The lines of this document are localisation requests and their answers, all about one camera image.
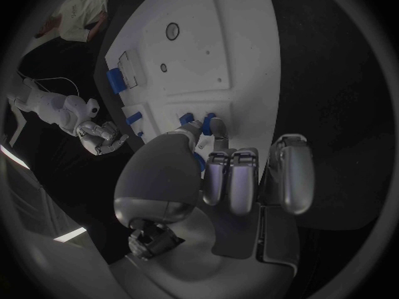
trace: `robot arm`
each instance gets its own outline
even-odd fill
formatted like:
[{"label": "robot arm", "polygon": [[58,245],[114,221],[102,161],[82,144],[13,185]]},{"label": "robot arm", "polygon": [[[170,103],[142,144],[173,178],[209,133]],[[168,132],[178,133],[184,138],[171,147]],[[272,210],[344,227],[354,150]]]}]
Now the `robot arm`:
[{"label": "robot arm", "polygon": [[86,103],[79,96],[44,92],[29,78],[22,83],[14,80],[8,98],[20,110],[35,112],[46,123],[57,124],[69,135],[78,136],[82,145],[94,155],[115,151],[128,138],[123,135],[117,140],[119,131],[112,122],[99,126],[91,121],[100,108],[95,99]]}]

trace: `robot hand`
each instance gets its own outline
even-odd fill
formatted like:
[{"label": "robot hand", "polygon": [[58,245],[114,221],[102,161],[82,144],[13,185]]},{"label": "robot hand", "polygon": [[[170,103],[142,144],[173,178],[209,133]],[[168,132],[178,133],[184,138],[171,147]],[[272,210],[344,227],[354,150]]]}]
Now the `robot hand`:
[{"label": "robot hand", "polygon": [[112,122],[105,122],[100,127],[91,121],[85,121],[78,126],[76,133],[82,145],[94,155],[104,155],[116,151],[128,139],[125,134],[116,140],[119,131]]}]

